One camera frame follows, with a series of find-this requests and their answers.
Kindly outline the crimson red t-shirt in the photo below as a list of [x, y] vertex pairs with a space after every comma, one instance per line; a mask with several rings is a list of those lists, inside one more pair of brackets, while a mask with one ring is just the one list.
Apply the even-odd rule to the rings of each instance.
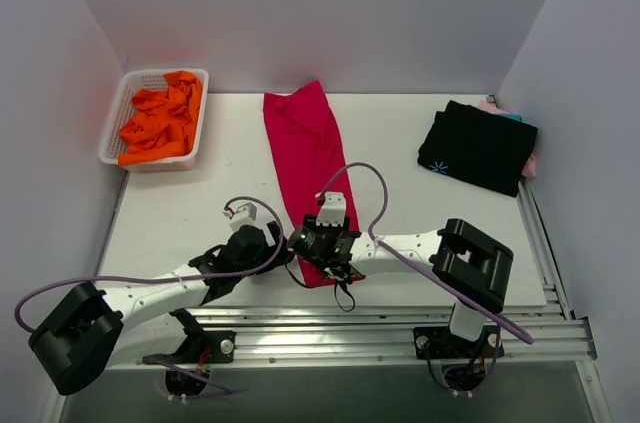
[[265, 94], [263, 120], [284, 206], [298, 228], [317, 214], [315, 195], [346, 165], [339, 127], [319, 81], [290, 95]]

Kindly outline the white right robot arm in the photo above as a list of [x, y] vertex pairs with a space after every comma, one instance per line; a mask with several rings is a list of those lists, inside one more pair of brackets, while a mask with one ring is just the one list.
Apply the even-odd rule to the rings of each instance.
[[456, 297], [444, 343], [455, 355], [480, 343], [490, 320], [528, 342], [504, 310], [514, 254], [462, 219], [442, 229], [409, 235], [372, 235], [318, 225], [314, 219], [296, 228], [288, 249], [321, 274], [340, 283], [377, 273], [416, 272]]

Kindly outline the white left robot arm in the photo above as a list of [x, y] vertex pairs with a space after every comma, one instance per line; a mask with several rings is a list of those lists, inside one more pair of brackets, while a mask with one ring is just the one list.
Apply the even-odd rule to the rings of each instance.
[[210, 249], [172, 273], [142, 280], [117, 277], [121, 287], [75, 285], [31, 333], [28, 345], [59, 394], [72, 395], [107, 368], [121, 335], [150, 320], [203, 306], [231, 293], [246, 276], [288, 258], [281, 225], [246, 224], [219, 249]]

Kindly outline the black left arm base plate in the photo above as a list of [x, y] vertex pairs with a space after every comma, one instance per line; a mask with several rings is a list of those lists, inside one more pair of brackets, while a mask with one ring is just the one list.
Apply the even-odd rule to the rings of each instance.
[[227, 364], [234, 360], [236, 333], [230, 330], [193, 332], [187, 331], [180, 345], [170, 352], [152, 353], [144, 356], [144, 364], [164, 361], [180, 364]]

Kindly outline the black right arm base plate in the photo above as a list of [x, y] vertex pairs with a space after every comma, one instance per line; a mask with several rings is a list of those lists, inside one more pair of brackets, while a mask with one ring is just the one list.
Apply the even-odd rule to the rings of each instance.
[[446, 326], [416, 327], [413, 329], [415, 355], [419, 360], [501, 358], [505, 351], [497, 341], [497, 331], [497, 326], [485, 326], [476, 340], [468, 341], [454, 336]]

